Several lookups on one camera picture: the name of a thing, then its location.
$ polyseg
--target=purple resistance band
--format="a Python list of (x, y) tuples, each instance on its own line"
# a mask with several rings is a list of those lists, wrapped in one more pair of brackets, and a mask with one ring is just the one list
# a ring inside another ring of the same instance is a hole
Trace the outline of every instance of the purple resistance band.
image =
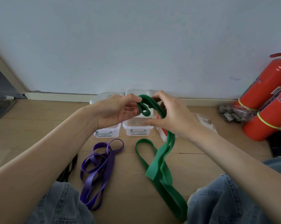
[[(112, 150), (110, 147), (110, 143), (112, 143), (114, 140), (120, 140), (123, 143), (122, 147), (116, 150)], [(109, 143), (106, 142), (97, 143), (94, 145), (92, 154), (90, 154), (81, 164), (80, 179), (83, 180), (84, 172), (90, 174), (84, 183), (83, 190), (80, 195), (81, 202), (83, 202), (88, 207), (88, 209), (95, 211), (99, 209), (99, 207), (101, 206), (104, 188), (107, 185), (112, 173), (113, 164), (114, 164), (114, 155), (122, 151), (123, 147), (124, 147), (124, 142), (121, 139), (113, 139)], [(106, 152), (103, 154), (96, 153), (95, 150), (98, 148), (106, 148)], [(95, 167), (87, 171), (86, 168), (91, 163), (93, 163)], [(94, 189), (95, 185), (99, 181), (102, 181), (100, 190), (89, 201), (90, 194)], [(101, 192), (101, 196), (100, 196), (99, 203), (95, 207), (93, 207), (100, 192)]]

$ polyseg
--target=door frame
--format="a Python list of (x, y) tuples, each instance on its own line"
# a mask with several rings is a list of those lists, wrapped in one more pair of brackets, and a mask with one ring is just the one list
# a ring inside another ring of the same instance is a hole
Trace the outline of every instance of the door frame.
[(28, 88), (21, 82), (21, 80), (15, 75), (11, 68), (5, 63), (0, 56), (0, 72), (7, 78), (7, 80), (14, 86), (19, 94), (25, 94), (29, 92)]

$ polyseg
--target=fire extinguisher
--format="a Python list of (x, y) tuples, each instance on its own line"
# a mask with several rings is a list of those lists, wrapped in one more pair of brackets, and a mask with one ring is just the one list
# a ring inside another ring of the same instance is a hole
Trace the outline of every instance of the fire extinguisher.
[[(270, 58), (281, 53), (270, 55)], [(275, 59), (264, 69), (253, 84), (238, 99), (235, 105), (258, 110), (274, 94), (281, 90), (281, 58)]]
[(281, 129), (281, 91), (268, 100), (263, 107), (242, 128), (243, 132), (254, 141), (263, 141)]

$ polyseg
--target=jeans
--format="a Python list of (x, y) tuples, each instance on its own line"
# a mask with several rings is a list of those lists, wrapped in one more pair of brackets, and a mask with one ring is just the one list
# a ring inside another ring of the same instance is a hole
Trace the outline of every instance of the jeans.
[[(281, 173), (281, 158), (264, 162)], [(79, 193), (69, 183), (55, 182), (34, 209), (26, 224), (94, 224)], [(201, 188), (191, 197), (187, 214), (188, 224), (201, 223), (272, 223), (266, 214), (226, 174)]]

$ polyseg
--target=person's right arm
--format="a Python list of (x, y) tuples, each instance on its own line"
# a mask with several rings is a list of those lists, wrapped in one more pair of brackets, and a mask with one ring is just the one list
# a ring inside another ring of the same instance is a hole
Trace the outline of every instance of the person's right arm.
[(281, 174), (262, 164), (202, 126), (183, 102), (163, 91), (152, 96), (162, 101), (164, 119), (148, 119), (146, 124), (165, 128), (187, 138), (220, 166), (267, 214), (274, 223), (281, 223)]

